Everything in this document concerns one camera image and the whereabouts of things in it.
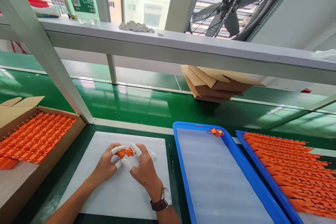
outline white foam sheet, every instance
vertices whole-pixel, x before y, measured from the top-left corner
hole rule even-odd
[[[102,153],[110,143],[119,142],[130,146],[131,142],[143,143],[156,156],[154,166],[157,175],[164,186],[170,191],[166,144],[164,139],[145,136],[96,132],[89,143],[82,160],[80,161],[65,193],[58,205],[60,207],[84,182],[96,167]],[[138,158],[128,158],[133,165],[139,164]],[[112,163],[119,160],[112,157]],[[139,219],[157,219],[149,202],[151,201],[146,190],[131,176],[125,167],[121,167],[116,174],[100,185],[89,197],[81,213],[108,215]]]
[[[177,129],[197,224],[274,223],[221,138]]]

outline wrist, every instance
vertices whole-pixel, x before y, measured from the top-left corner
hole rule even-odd
[[[101,183],[97,181],[92,175],[90,175],[86,180],[85,180],[85,185],[90,188],[95,190],[98,186],[100,186]]]
[[[163,183],[159,178],[157,178],[152,184],[145,187],[153,203],[160,201],[163,188]]]

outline hand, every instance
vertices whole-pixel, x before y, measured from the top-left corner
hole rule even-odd
[[[131,148],[139,158],[139,166],[132,166],[127,159],[122,159],[121,162],[126,166],[133,178],[146,189],[151,200],[156,203],[161,199],[163,184],[156,174],[152,158],[146,146],[141,143],[131,143]]]
[[[109,180],[122,165],[119,160],[115,165],[111,163],[112,156],[120,150],[126,149],[121,143],[111,143],[106,151],[102,154],[96,168],[93,170],[88,180],[94,185],[99,186]]]

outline orange plastic part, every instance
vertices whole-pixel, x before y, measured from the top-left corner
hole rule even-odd
[[[214,134],[216,137],[221,137],[224,135],[224,132],[220,129],[212,128],[209,133]]]
[[[41,112],[0,142],[0,157],[16,159],[15,162],[19,160],[40,164],[76,120],[64,115]]]
[[[251,149],[298,212],[336,219],[336,171],[306,142],[245,133]]]
[[[126,150],[118,151],[116,153],[116,155],[122,159],[122,158],[124,158],[125,155],[127,155],[128,157],[134,156],[134,153],[133,153],[133,150],[131,148],[128,148]]]

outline white work surface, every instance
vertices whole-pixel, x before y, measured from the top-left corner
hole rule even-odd
[[[170,191],[166,144],[164,139],[145,136],[96,132],[89,143],[64,195],[58,205],[60,207],[84,182],[96,167],[102,153],[110,143],[119,142],[130,146],[131,142],[143,143],[156,154],[154,166],[164,186]],[[139,160],[128,158],[138,166]],[[114,155],[112,163],[119,158]],[[146,190],[131,176],[125,167],[121,167],[108,181],[100,185],[89,197],[81,213],[108,215],[139,219],[157,219],[150,206],[151,199]]]

